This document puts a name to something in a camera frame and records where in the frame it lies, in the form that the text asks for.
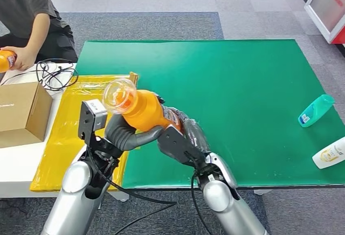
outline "green table mat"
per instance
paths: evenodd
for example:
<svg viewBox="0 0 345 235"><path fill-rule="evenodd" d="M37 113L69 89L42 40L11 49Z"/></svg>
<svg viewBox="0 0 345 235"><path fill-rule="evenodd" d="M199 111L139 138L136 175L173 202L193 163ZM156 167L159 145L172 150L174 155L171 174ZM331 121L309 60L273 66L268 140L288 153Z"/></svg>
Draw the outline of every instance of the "green table mat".
<svg viewBox="0 0 345 235"><path fill-rule="evenodd" d="M139 88L196 119L239 186L345 183L345 162L320 170L312 160L345 135L334 108L309 128L297 120L325 91L294 40L86 42L77 69L138 73ZM122 185L189 186L192 172L150 143L129 153Z"/></svg>

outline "orange juice bottle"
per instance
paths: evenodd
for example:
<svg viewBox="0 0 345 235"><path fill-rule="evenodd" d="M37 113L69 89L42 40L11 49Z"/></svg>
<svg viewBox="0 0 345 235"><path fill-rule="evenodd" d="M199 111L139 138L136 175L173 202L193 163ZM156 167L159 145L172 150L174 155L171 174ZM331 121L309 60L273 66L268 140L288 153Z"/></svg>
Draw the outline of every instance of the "orange juice bottle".
<svg viewBox="0 0 345 235"><path fill-rule="evenodd" d="M117 79L104 91L103 103L113 114L122 114L130 126L143 132L154 126L174 125L180 130L180 119L171 109L159 103L156 94L137 90L128 79Z"/></svg>
<svg viewBox="0 0 345 235"><path fill-rule="evenodd" d="M0 50L0 73L6 72L12 67L17 55L12 51Z"/></svg>

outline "person's hand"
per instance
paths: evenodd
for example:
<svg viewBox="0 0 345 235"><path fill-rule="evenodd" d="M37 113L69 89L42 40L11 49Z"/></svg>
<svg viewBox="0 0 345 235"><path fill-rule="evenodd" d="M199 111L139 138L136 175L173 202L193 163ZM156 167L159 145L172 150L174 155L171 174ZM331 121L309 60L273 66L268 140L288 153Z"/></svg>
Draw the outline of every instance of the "person's hand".
<svg viewBox="0 0 345 235"><path fill-rule="evenodd" d="M116 114L106 125L104 138L120 150L127 151L155 141L163 130L162 126L155 126L147 132L136 134L137 130L130 126L123 116Z"/></svg>
<svg viewBox="0 0 345 235"><path fill-rule="evenodd" d="M10 70L25 71L35 64L37 52L27 47L6 46L2 50L12 51L17 54L15 63Z"/></svg>

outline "sign board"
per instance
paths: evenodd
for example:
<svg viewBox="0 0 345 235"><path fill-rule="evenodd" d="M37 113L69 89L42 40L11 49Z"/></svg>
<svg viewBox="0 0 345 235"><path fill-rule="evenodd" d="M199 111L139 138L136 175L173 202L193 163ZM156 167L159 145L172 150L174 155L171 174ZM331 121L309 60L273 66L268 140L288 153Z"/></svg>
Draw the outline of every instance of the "sign board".
<svg viewBox="0 0 345 235"><path fill-rule="evenodd" d="M305 9L328 43L345 43L345 0L308 0Z"/></svg>

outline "white bottle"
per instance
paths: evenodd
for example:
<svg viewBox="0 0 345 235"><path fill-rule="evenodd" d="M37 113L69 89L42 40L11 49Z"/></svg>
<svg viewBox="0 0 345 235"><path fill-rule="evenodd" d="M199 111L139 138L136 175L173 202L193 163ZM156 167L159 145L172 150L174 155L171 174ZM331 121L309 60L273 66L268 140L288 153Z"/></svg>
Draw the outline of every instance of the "white bottle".
<svg viewBox="0 0 345 235"><path fill-rule="evenodd" d="M319 169L333 166L345 160L345 137L320 150L314 155L313 160Z"/></svg>

